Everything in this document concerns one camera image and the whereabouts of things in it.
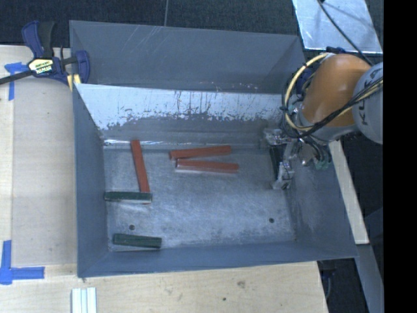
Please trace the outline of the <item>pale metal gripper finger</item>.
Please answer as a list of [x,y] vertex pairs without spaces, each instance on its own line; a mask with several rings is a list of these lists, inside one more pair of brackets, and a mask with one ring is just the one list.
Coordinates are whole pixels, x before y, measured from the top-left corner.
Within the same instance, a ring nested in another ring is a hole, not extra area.
[[285,190],[291,186],[291,182],[294,176],[294,170],[290,163],[280,162],[277,167],[276,178],[272,183],[274,190]]
[[266,128],[263,137],[270,146],[279,146],[287,143],[287,136],[279,128]]

